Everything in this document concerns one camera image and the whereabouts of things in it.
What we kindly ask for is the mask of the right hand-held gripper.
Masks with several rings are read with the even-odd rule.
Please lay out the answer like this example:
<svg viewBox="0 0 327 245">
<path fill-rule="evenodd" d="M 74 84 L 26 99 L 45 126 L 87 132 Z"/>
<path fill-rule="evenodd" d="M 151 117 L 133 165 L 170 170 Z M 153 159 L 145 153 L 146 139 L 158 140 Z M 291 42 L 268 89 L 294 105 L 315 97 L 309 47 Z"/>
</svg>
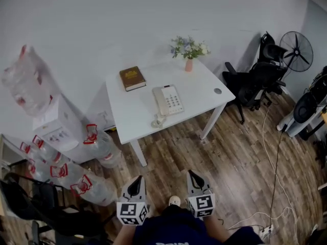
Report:
<svg viewBox="0 0 327 245">
<path fill-rule="evenodd" d="M 203 218 L 213 214 L 215 210 L 215 194 L 208 178 L 195 170 L 186 173 L 188 189 L 188 207 L 195 218 Z"/>
</svg>

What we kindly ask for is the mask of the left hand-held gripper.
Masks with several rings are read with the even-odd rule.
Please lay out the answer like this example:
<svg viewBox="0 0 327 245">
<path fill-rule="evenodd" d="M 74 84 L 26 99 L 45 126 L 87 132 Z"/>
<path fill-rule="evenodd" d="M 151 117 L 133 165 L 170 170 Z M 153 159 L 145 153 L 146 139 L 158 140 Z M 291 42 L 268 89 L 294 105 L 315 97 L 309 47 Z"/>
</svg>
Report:
<svg viewBox="0 0 327 245">
<path fill-rule="evenodd" d="M 116 215 L 122 225 L 142 225 L 149 213 L 146 198 L 146 182 L 143 176 L 138 176 L 127 182 L 116 204 Z"/>
</svg>

